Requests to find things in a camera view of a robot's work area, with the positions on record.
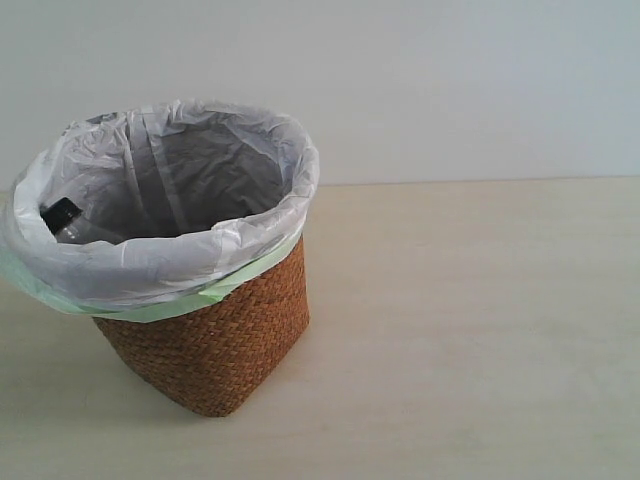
wicker texture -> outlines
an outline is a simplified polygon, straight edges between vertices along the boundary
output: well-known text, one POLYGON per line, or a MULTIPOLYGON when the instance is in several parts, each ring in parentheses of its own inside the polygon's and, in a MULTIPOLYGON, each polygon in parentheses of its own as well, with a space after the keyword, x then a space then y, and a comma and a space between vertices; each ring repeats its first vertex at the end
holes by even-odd
POLYGON ((122 360, 182 406, 208 417, 237 409, 309 323, 302 240, 222 302, 175 318, 95 318, 122 360))

trash bag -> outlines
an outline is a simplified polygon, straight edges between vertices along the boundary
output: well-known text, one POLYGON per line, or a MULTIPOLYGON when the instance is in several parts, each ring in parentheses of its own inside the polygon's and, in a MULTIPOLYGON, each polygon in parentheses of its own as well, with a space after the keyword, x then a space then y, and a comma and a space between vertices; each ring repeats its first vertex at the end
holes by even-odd
POLYGON ((176 101, 74 122, 16 179, 0 269, 41 300, 115 312, 172 302, 291 245, 318 177, 302 127, 260 108, 176 101), (96 241, 56 241, 41 211, 63 197, 96 241))

green edge of bag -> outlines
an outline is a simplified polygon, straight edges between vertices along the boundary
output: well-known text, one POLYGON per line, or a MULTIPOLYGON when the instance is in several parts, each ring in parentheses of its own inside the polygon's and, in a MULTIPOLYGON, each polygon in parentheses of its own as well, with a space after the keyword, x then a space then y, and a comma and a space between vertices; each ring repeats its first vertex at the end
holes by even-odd
POLYGON ((284 260, 293 251, 300 239, 300 235, 301 234, 298 233, 267 255, 254 260, 240 270, 205 287, 197 293, 178 298, 172 302, 156 303, 125 311, 100 310, 74 304, 55 292, 49 285, 31 275, 24 264, 5 249, 0 249, 0 262, 2 273, 10 282, 59 312, 148 323, 184 315, 185 313, 190 313, 221 302, 240 285, 263 274, 284 260))

beige tabletop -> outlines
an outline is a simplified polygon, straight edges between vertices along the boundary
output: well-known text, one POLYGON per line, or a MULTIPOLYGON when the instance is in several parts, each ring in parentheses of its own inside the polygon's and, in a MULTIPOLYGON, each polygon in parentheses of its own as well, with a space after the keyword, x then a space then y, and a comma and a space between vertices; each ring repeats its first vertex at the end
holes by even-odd
POLYGON ((226 419, 0 282, 0 479, 640 478, 640 179, 322 188, 306 248, 226 419))

bottle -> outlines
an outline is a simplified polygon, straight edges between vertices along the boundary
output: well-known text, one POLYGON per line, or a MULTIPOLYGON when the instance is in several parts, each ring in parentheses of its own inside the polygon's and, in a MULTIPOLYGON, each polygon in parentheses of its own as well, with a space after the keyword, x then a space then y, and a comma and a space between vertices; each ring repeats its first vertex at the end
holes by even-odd
POLYGON ((89 222, 82 216, 82 210, 67 197, 42 211, 41 216, 58 243, 85 245, 104 240, 116 245, 124 241, 121 236, 89 222))

